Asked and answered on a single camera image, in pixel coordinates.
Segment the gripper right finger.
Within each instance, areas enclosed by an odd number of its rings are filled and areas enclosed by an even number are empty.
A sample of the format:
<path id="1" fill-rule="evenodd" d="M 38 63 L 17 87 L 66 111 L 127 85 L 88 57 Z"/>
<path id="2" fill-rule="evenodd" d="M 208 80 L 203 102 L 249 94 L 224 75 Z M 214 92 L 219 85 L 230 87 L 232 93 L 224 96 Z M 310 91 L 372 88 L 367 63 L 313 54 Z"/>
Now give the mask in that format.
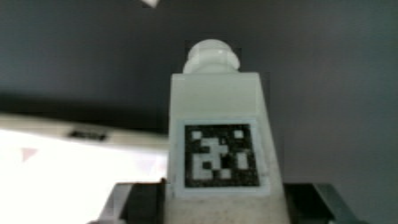
<path id="1" fill-rule="evenodd" d="M 287 183 L 285 193 L 292 224 L 370 224 L 358 218 L 331 184 Z"/>

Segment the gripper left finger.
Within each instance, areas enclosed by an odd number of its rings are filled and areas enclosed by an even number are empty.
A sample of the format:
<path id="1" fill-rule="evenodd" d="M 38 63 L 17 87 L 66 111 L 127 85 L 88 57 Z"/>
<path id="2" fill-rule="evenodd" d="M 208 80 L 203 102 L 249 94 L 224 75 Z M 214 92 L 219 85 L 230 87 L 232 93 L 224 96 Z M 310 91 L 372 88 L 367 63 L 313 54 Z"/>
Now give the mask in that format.
<path id="1" fill-rule="evenodd" d="M 118 183 L 88 224 L 164 224 L 166 183 Z"/>

